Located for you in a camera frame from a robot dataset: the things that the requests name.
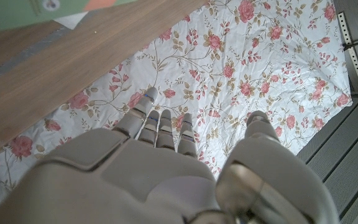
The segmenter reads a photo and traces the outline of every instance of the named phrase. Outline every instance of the green book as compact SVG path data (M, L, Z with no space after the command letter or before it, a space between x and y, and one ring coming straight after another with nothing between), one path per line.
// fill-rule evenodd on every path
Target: green book
M0 0L0 30L136 0Z

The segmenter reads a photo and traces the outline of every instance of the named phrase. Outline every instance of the wrinkled sheet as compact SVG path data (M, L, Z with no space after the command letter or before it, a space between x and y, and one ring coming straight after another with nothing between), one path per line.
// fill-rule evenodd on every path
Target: wrinkled sheet
M175 143L193 114L199 160L215 176L250 112L265 111L297 154L352 104L332 1L211 1L0 149L0 202L38 159L111 129L150 86L154 109L172 112Z

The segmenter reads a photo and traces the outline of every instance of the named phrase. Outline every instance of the gray robot hand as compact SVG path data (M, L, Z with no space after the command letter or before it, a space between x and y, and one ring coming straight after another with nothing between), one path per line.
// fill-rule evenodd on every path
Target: gray robot hand
M156 97L147 90L113 131L88 131L37 163L0 206L0 223L338 223L326 187L265 113L251 114L216 182L194 159L191 115L176 153L170 112L149 114Z

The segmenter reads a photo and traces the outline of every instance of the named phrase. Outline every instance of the wooden surface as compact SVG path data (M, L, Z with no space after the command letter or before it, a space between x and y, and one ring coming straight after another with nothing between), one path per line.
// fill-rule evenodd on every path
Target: wooden surface
M138 0L102 9L1 76L0 147L206 1Z
M61 28L55 21L0 32L0 65Z

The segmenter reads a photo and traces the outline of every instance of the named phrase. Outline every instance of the white fabric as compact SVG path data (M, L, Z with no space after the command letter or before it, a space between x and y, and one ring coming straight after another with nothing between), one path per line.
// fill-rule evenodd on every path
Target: white fabric
M255 110L297 154L352 104L340 43L328 0L211 1L1 149L0 202L37 159L112 128L149 86L159 90L154 109L171 110L176 135L184 113L193 114L199 160L215 176Z

